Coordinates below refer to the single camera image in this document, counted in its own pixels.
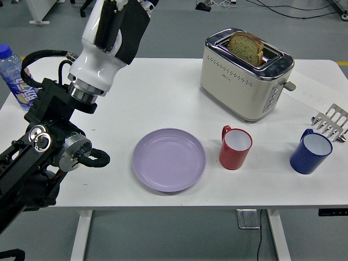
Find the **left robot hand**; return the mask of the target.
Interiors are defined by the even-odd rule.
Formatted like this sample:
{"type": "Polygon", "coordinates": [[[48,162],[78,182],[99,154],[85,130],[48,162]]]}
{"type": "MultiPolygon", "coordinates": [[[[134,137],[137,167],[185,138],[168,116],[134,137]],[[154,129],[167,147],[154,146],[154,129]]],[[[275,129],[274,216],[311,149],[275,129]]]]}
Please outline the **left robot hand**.
{"type": "Polygon", "coordinates": [[[74,88],[104,96],[118,70],[135,58],[157,1],[97,1],[82,35],[83,50],[73,62],[74,88]]]}

